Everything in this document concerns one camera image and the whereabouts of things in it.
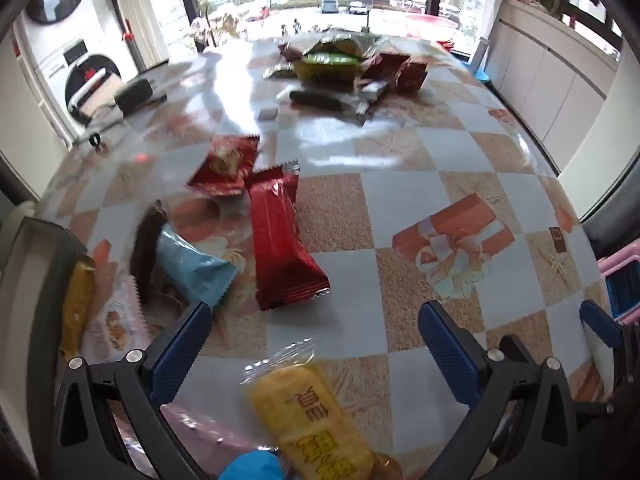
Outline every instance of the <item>metal screw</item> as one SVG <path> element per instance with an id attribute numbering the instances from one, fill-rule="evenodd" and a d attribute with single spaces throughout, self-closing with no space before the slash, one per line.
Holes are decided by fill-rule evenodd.
<path id="1" fill-rule="evenodd" d="M 546 365 L 552 370 L 559 370 L 560 368 L 562 368 L 560 361 L 558 361 L 558 359 L 556 359 L 555 357 L 550 357 L 549 359 L 547 359 Z"/>
<path id="2" fill-rule="evenodd" d="M 142 359 L 142 350 L 132 350 L 127 354 L 127 361 L 130 363 L 137 363 Z"/>
<path id="3" fill-rule="evenodd" d="M 496 348 L 489 348 L 486 352 L 486 356 L 496 363 L 504 361 L 504 354 Z"/>
<path id="4" fill-rule="evenodd" d="M 71 361 L 69 361 L 69 368 L 71 368 L 72 370 L 75 370 L 76 368 L 79 368 L 81 366 L 82 366 L 81 357 L 74 357 L 73 359 L 71 359 Z"/>

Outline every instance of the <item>yellow snack package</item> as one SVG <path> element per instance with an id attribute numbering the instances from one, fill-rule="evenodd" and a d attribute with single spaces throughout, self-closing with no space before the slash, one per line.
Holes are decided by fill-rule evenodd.
<path id="1" fill-rule="evenodd" d="M 309 347 L 248 366 L 249 402 L 304 480 L 367 480 L 374 455 L 310 363 Z"/>
<path id="2" fill-rule="evenodd" d="M 81 255 L 71 273 L 65 302 L 62 305 L 62 338 L 59 350 L 67 361 L 78 355 L 82 330 L 94 293 L 94 261 L 88 256 Z"/>

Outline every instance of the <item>washing machine door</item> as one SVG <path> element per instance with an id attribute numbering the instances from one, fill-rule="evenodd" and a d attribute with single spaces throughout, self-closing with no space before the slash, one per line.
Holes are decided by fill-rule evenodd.
<path id="1" fill-rule="evenodd" d="M 92 110 L 79 110 L 75 106 L 70 107 L 69 103 L 72 102 L 72 98 L 79 92 L 85 84 L 90 81 L 101 70 L 106 71 L 106 77 L 101 77 L 97 80 L 96 84 L 91 87 L 91 94 L 96 92 L 96 98 L 92 99 Z M 103 85 L 107 84 L 109 89 L 103 88 Z M 121 86 L 120 70 L 113 62 L 112 59 L 104 54 L 86 54 L 78 59 L 70 67 L 69 74 L 66 78 L 65 84 L 65 106 L 71 117 L 77 122 L 84 124 L 85 126 L 91 120 L 90 116 L 92 111 L 100 102 L 97 102 L 100 92 L 100 99 L 104 102 L 112 100 L 113 93 Z M 87 101 L 87 96 L 82 99 L 83 102 Z"/>

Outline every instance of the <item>gift box print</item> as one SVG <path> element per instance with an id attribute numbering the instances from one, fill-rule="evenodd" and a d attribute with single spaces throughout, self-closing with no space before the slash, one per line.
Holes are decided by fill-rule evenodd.
<path id="1" fill-rule="evenodd" d="M 513 241 L 491 206 L 472 193 L 395 234 L 392 247 L 446 300 L 469 298 L 491 257 Z"/>

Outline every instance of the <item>brown round object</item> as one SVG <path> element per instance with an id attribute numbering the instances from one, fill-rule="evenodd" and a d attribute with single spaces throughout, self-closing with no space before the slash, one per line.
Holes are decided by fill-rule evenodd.
<path id="1" fill-rule="evenodd" d="M 220 208 L 208 198 L 194 198 L 182 202 L 172 211 L 177 233 L 190 244 L 206 240 L 220 224 Z"/>
<path id="2" fill-rule="evenodd" d="M 385 453 L 374 453 L 376 460 L 369 480 L 402 480 L 402 468 L 398 460 Z"/>

